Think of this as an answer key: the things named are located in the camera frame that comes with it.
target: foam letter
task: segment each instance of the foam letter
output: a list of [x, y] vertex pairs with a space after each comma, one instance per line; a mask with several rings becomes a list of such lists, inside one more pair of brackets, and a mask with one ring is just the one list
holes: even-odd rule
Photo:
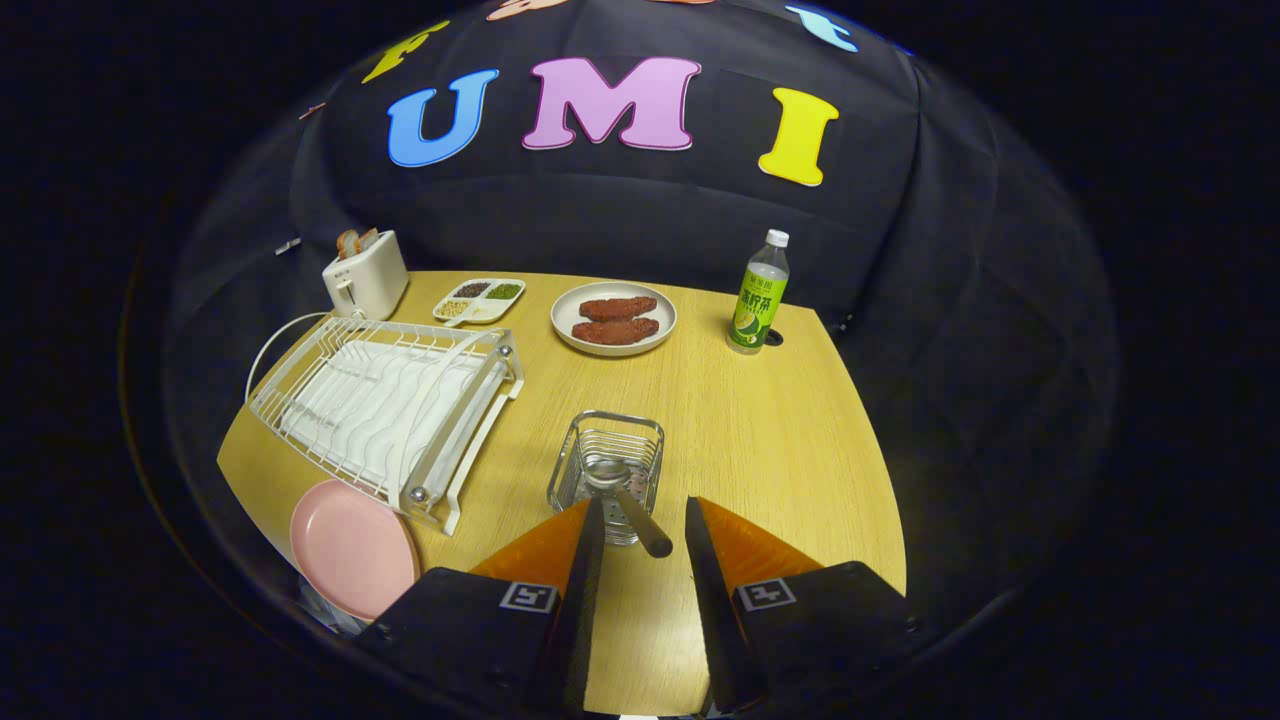
[[550, 8], [552, 5], [559, 5], [564, 0], [507, 0], [500, 8], [489, 13], [485, 18], [489, 22], [500, 20], [503, 18], [509, 18], [511, 15], [518, 15], [525, 10], [541, 10], [543, 8]]
[[631, 124], [618, 136], [625, 145], [686, 150], [694, 138], [685, 132], [685, 91], [689, 81], [701, 70], [692, 60], [649, 58], [616, 87], [609, 87], [585, 58], [539, 63], [531, 70], [543, 78], [538, 119], [522, 145], [530, 150], [552, 150], [573, 142], [573, 131], [566, 127], [571, 106], [586, 137], [603, 142], [627, 108], [635, 108]]
[[822, 183], [818, 169], [818, 150], [827, 120], [835, 120], [840, 111], [822, 97], [808, 92], [778, 87], [773, 96], [782, 104], [782, 122], [773, 150], [760, 155], [760, 169], [771, 176], [814, 187]]
[[827, 42], [840, 47], [841, 50], [849, 50], [850, 53], [858, 53], [858, 46], [852, 42], [845, 42], [836, 33], [849, 35], [849, 31], [831, 22], [823, 15], [814, 13], [813, 10], [804, 10], [801, 8], [786, 6], [787, 10], [800, 15], [800, 22], [804, 28], [812, 32], [819, 40], [826, 40]]
[[422, 113], [426, 101], [435, 96], [434, 88], [420, 90], [401, 97], [387, 114], [392, 128], [387, 135], [387, 152], [392, 161], [404, 168], [420, 168], [452, 158], [471, 142], [480, 129], [480, 111], [484, 109], [484, 87], [498, 70], [480, 70], [462, 76], [449, 85], [458, 94], [453, 109], [453, 127], [436, 140], [422, 138]]
[[387, 53], [383, 53], [383, 58], [378, 60], [378, 64], [374, 65], [374, 69], [367, 76], [365, 76], [365, 79], [360, 81], [360, 85], [365, 85], [366, 82], [374, 79], [375, 77], [385, 73], [387, 70], [404, 61], [404, 55], [408, 55], [410, 53], [417, 50], [417, 46], [426, 40], [428, 35], [431, 35], [433, 32], [443, 28], [447, 24], [449, 24], [449, 20], [436, 23], [408, 40], [392, 45], [387, 50]]

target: letter m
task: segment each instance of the letter m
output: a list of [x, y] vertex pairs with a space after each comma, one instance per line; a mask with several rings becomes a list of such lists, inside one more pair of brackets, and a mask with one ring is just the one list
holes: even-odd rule
[[543, 79], [534, 131], [525, 136], [530, 150], [552, 150], [573, 142], [568, 111], [591, 142], [603, 142], [628, 108], [631, 124], [618, 138], [631, 147], [685, 150], [694, 143], [685, 132], [685, 94], [701, 65], [681, 58], [648, 58], [614, 87], [586, 58], [562, 58], [534, 65]]

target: wire basket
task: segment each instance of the wire basket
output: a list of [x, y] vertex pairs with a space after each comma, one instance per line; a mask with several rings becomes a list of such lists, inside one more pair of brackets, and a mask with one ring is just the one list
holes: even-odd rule
[[[600, 460], [616, 460], [631, 468], [626, 492], [639, 502], [645, 512], [653, 512], [658, 498], [658, 479], [662, 475], [662, 448], [666, 433], [662, 425], [631, 415], [618, 415], [602, 410], [588, 410], [570, 423], [564, 443], [561, 446], [552, 480], [547, 486], [547, 501], [562, 512], [591, 497], [585, 468]], [[627, 521], [618, 501], [602, 497], [604, 510], [604, 539], [612, 544], [631, 544], [636, 533]]]
[[316, 466], [452, 536], [471, 464], [524, 383], [511, 331], [329, 318], [247, 402]]

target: spoon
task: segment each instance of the spoon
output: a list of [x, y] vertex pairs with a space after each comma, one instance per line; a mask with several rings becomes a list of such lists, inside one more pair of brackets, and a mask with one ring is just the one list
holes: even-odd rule
[[477, 304], [475, 301], [472, 301], [471, 305], [467, 305], [466, 310], [458, 313], [457, 316], [454, 316], [452, 320], [444, 323], [444, 327], [447, 327], [447, 328], [456, 328], [456, 327], [461, 325], [463, 320], [466, 320], [471, 315], [475, 315], [476, 305]]
[[626, 514], [627, 520], [631, 521], [631, 528], [636, 532], [636, 537], [640, 538], [640, 543], [644, 544], [649, 555], [653, 557], [671, 555], [672, 544], [667, 533], [662, 532], [658, 523], [644, 511], [644, 507], [640, 507], [640, 503], [631, 497], [630, 492], [617, 492], [617, 487], [631, 477], [631, 468], [618, 460], [596, 460], [585, 469], [586, 483], [589, 486], [605, 491], [618, 501], [618, 506]]

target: black cloth backdrop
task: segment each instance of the black cloth backdrop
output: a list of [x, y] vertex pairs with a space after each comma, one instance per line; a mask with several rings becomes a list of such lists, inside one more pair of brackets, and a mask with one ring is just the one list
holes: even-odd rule
[[[317, 82], [246, 151], [187, 240], [164, 350], [170, 442], [241, 566], [282, 600], [292, 589], [215, 456], [262, 342], [332, 307], [320, 270], [339, 231], [396, 229], [411, 270], [735, 292], [776, 227], [792, 236], [785, 301], [831, 328], [883, 450], [924, 630], [942, 634], [1025, 580], [1089, 489], [1119, 375], [1097, 252], [1036, 152], [927, 60], [849, 23], [859, 53], [833, 47], [781, 0], [570, 0], [486, 22], [497, 5], [451, 15], [376, 82], [360, 81], [380, 54]], [[572, 118], [572, 145], [521, 147], [538, 108], [532, 65], [585, 56], [616, 83], [654, 55], [701, 64], [689, 150], [625, 146], [626, 119], [595, 145]], [[462, 151], [422, 168], [388, 159], [392, 102], [436, 88], [422, 135], [438, 137], [453, 122], [448, 85], [489, 68], [500, 74]], [[778, 86], [840, 110], [818, 187], [756, 167], [777, 133]], [[293, 237], [301, 246], [276, 256]]]

